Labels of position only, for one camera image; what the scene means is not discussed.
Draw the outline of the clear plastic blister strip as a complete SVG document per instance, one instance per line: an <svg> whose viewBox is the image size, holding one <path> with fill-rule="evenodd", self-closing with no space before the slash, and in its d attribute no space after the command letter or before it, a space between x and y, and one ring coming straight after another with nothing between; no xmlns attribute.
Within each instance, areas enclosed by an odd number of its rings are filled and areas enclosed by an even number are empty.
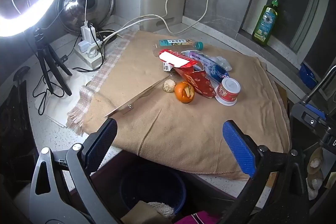
<svg viewBox="0 0 336 224"><path fill-rule="evenodd" d="M146 88L145 90L143 90L142 92L140 92L139 94L137 94L136 96L134 96L133 98L128 100L127 102L125 102L124 104L120 105L119 107L115 108L114 110L112 110L111 112L106 114L105 118L112 117L113 115L115 115L117 113L120 113L120 114L124 115L127 112L129 112L130 110L133 110L134 107L135 107L135 103L138 100L140 100L143 97L148 96L159 84L163 83L165 80L169 79L172 76L173 76L173 74L170 73L166 77L163 77L161 80L152 84L151 86L149 86L148 88Z"/></svg>

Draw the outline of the red white yogurt cup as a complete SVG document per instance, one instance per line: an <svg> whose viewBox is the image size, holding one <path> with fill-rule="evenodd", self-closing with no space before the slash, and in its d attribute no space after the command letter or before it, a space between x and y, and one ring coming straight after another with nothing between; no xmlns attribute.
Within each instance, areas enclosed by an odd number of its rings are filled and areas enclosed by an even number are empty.
<svg viewBox="0 0 336 224"><path fill-rule="evenodd" d="M240 84L233 78L224 78L215 88L215 99L222 105L233 106L241 91Z"/></svg>

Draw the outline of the orange peel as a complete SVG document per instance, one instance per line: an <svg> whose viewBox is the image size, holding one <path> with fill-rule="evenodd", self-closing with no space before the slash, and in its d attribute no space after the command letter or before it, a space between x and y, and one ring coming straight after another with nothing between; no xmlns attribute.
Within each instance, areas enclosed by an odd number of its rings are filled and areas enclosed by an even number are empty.
<svg viewBox="0 0 336 224"><path fill-rule="evenodd" d="M192 102L195 96L194 87L187 81L177 83L174 88L174 93L177 100L182 103Z"/></svg>

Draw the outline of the blue white toothpaste tube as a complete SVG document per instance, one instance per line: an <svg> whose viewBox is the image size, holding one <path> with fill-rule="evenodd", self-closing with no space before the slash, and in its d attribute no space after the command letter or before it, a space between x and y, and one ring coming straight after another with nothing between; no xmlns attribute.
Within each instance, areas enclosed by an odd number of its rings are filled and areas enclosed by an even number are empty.
<svg viewBox="0 0 336 224"><path fill-rule="evenodd" d="M208 77L217 83L230 77L228 72L232 70L232 67L224 57L208 56L201 51L182 51L182 54L201 63L202 69L199 65L194 65L194 68L198 71L204 70Z"/></svg>

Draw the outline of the red white paper food box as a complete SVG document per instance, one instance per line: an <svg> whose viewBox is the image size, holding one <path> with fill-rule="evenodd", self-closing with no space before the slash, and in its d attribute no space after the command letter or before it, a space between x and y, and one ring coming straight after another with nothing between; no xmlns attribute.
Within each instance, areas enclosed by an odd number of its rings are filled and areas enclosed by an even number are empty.
<svg viewBox="0 0 336 224"><path fill-rule="evenodd" d="M203 65L197 60L168 49L161 50L158 58L163 63L170 64L183 79L192 84L196 92L206 98L215 96L210 78L203 69Z"/></svg>

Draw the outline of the clear plastic bottle teal cap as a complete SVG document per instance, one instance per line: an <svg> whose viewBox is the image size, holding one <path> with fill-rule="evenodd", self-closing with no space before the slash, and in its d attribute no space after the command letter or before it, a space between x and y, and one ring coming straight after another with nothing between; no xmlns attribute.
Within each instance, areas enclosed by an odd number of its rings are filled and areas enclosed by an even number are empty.
<svg viewBox="0 0 336 224"><path fill-rule="evenodd" d="M159 40L158 45L161 48L173 47L175 51L178 48L182 48L182 51L185 51L185 50L201 51L204 48L204 45L202 42L195 42L190 39L163 39L163 40Z"/></svg>

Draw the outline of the green white milk carton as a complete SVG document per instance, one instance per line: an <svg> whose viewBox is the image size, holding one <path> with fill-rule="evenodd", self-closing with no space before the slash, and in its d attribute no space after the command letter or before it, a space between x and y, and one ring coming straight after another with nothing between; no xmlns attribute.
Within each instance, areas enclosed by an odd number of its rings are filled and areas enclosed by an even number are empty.
<svg viewBox="0 0 336 224"><path fill-rule="evenodd" d="M163 62L163 70L165 71L165 72L171 72L172 70L173 70L173 66L170 64L170 63L168 63L168 62Z"/></svg>

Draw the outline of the blue trash basket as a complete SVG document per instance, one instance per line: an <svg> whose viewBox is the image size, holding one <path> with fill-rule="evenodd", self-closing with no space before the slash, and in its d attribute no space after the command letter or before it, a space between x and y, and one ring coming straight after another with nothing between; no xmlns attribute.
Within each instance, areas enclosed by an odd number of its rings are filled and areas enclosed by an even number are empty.
<svg viewBox="0 0 336 224"><path fill-rule="evenodd" d="M121 179L119 192L129 210L143 201L164 203L177 213L186 200L185 183L176 172L127 174Z"/></svg>

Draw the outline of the plaid checkered cloth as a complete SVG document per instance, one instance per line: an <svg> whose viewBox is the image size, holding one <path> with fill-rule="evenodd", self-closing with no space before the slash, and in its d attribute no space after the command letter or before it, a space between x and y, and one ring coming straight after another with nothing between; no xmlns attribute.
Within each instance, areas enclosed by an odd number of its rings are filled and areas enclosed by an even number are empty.
<svg viewBox="0 0 336 224"><path fill-rule="evenodd" d="M125 34L121 41L108 53L107 59L102 67L96 72L94 77L86 86L80 89L80 98L75 107L68 113L67 127L74 131L77 135L82 135L84 130L82 125L84 116L88 112L93 96L100 90L102 84L108 77L112 68L120 59L122 53L127 45L134 38L136 32L129 32Z"/></svg>

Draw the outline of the tan towel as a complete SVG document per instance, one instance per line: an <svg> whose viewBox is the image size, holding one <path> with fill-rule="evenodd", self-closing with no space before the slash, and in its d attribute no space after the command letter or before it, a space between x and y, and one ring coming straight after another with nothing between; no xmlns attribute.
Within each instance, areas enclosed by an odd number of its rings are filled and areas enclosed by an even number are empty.
<svg viewBox="0 0 336 224"><path fill-rule="evenodd" d="M224 106L200 94L182 103L163 91L166 72L153 55L159 34L139 31L92 98L84 116L83 131L93 133L106 115L155 85L126 114L114 114L118 125L115 147L145 159L188 173L213 174L243 180L234 156L222 135L225 121L232 120L256 144L273 152L290 148L289 121L276 85L264 64L255 57L206 46L208 55L226 58L232 66L230 76L241 86L234 106Z"/></svg>

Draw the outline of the white power strip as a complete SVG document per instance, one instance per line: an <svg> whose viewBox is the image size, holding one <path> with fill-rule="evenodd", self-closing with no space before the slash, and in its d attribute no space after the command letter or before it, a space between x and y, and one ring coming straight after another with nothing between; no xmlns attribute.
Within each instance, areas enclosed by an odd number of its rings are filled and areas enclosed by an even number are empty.
<svg viewBox="0 0 336 224"><path fill-rule="evenodd" d="M101 40L97 40L96 43L88 43L86 40L77 42L75 46L75 53L86 63L91 69L98 68L104 59L104 50Z"/></svg>

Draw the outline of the green dish soap bottle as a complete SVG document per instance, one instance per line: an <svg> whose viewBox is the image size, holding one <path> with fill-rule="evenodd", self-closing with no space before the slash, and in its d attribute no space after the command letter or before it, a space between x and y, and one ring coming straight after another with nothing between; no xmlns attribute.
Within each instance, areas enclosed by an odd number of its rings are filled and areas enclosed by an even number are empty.
<svg viewBox="0 0 336 224"><path fill-rule="evenodd" d="M278 17L279 0L271 0L265 5L252 32L252 40L266 46Z"/></svg>

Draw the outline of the white charger plug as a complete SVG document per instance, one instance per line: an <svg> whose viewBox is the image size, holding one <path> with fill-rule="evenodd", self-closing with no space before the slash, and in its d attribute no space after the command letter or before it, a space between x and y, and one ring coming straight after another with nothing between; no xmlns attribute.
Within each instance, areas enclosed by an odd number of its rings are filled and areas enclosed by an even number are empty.
<svg viewBox="0 0 336 224"><path fill-rule="evenodd" d="M84 25L81 27L81 34L84 41L90 44L96 42L96 30L88 21L85 21Z"/></svg>

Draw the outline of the steel pot lid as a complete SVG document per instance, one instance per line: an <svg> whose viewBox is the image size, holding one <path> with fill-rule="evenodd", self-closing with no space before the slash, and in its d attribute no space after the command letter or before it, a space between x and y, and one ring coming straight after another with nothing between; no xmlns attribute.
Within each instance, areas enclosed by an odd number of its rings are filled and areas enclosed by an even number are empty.
<svg viewBox="0 0 336 224"><path fill-rule="evenodd" d="M104 26L114 9L114 0L58 0L56 12L66 32L78 34L84 21Z"/></svg>

